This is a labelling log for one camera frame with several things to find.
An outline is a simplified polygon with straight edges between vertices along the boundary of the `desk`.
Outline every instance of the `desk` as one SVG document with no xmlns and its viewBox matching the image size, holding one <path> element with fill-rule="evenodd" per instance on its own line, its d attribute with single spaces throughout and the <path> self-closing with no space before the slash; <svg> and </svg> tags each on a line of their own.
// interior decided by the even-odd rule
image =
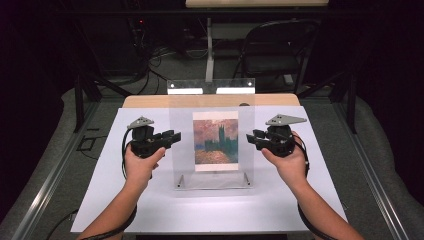
<svg viewBox="0 0 424 240">
<path fill-rule="evenodd" d="M 329 0 L 187 0 L 187 8 L 258 8 L 258 7 L 323 7 L 328 5 Z M 225 36 L 226 39 L 244 39 L 247 33 L 258 24 L 231 24 L 225 27 L 223 24 L 217 25 L 217 31 L 226 31 L 226 34 L 214 34 L 212 30 L 212 20 L 207 20 L 207 38 L 208 38 L 208 60 L 206 65 L 206 81 L 212 81 L 214 57 L 212 48 L 212 39 L 216 36 Z"/>
<path fill-rule="evenodd" d="M 155 131 L 169 129 L 169 120 L 166 117 L 169 114 L 168 97 L 132 96 L 127 98 L 124 108 L 119 109 L 72 226 L 72 232 L 83 231 L 122 188 L 124 178 L 120 168 L 120 142 L 127 124 L 138 118 L 140 114 L 145 114 L 146 117 L 154 115 Z M 231 95 L 181 96 L 181 98 L 183 102 L 189 102 L 188 107 L 192 105 L 188 101 L 190 98 L 191 102 L 193 99 L 205 98 L 202 102 L 210 103 L 209 100 L 215 99 L 215 102 L 221 101 L 222 105 L 240 104 L 235 96 Z M 255 95 L 254 101 L 257 105 L 255 127 L 259 129 L 266 127 L 265 121 L 269 116 L 276 114 L 275 111 L 282 111 L 283 114 L 290 112 L 294 116 L 307 118 L 303 107 L 299 106 L 293 94 L 258 94 Z M 346 219 L 310 123 L 294 124 L 292 128 L 303 137 L 308 147 L 311 162 L 308 179 L 311 185 L 336 212 Z M 256 150 L 254 151 L 254 171 L 253 188 L 177 191 L 173 187 L 172 149 L 170 149 L 161 160 L 160 167 L 154 171 L 149 187 L 138 202 L 138 214 L 126 232 L 133 234 L 273 234 L 307 231 L 298 215 L 296 199 L 280 179 L 275 167 Z"/>
</svg>

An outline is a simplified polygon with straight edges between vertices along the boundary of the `monet painting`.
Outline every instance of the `monet painting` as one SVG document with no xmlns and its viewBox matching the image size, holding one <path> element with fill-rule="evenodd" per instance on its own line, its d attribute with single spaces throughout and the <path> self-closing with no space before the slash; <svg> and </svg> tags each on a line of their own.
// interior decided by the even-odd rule
<svg viewBox="0 0 424 240">
<path fill-rule="evenodd" d="M 196 171 L 238 170 L 238 112 L 194 112 Z"/>
</svg>

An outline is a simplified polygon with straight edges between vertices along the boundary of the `hand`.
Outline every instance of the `hand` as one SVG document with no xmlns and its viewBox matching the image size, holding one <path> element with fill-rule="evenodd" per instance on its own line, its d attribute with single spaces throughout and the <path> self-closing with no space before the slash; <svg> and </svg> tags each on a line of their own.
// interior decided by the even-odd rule
<svg viewBox="0 0 424 240">
<path fill-rule="evenodd" d="M 125 152 L 125 172 L 127 181 L 125 185 L 131 184 L 139 190 L 144 190 L 152 176 L 152 171 L 156 169 L 158 161 L 165 155 L 165 148 L 159 148 L 152 156 L 140 158 L 131 151 L 131 144 L 128 144 Z"/>
<path fill-rule="evenodd" d="M 292 131 L 297 143 L 302 144 L 299 139 L 299 135 Z M 296 145 L 292 154 L 282 158 L 275 156 L 271 151 L 266 148 L 262 149 L 262 154 L 264 157 L 277 167 L 278 174 L 287 184 L 289 188 L 293 188 L 299 184 L 306 183 L 305 176 L 305 156 L 303 155 L 302 150 Z"/>
</svg>

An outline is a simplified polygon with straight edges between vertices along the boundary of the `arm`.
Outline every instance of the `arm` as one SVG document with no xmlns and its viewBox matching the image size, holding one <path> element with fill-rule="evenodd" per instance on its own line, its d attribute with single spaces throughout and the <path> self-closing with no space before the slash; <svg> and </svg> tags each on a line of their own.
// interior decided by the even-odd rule
<svg viewBox="0 0 424 240">
<path fill-rule="evenodd" d="M 131 144 L 125 152 L 127 180 L 122 190 L 103 212 L 81 233 L 78 239 L 102 234 L 120 227 L 130 217 L 141 193 L 146 189 L 152 171 L 158 167 L 157 162 L 165 154 L 160 148 L 152 156 L 141 159 L 131 151 Z M 111 239 L 121 239 L 123 233 Z"/>
<path fill-rule="evenodd" d="M 305 176 L 305 158 L 298 146 L 285 158 L 277 157 L 265 148 L 262 149 L 262 154 L 276 166 L 280 177 L 293 192 L 306 218 L 315 228 L 336 239 L 363 239 L 309 185 Z"/>
</svg>

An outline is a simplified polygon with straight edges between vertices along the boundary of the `black chair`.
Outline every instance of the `black chair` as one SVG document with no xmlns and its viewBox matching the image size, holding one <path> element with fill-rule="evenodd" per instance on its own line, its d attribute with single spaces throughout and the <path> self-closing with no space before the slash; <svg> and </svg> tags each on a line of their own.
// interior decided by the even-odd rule
<svg viewBox="0 0 424 240">
<path fill-rule="evenodd" d="M 319 24 L 313 20 L 273 21 L 252 29 L 244 40 L 239 62 L 233 74 L 236 77 L 241 65 L 241 77 L 279 77 L 296 75 L 293 92 L 301 80 L 305 56 L 312 45 Z M 281 89 L 271 88 L 268 92 Z"/>
</svg>

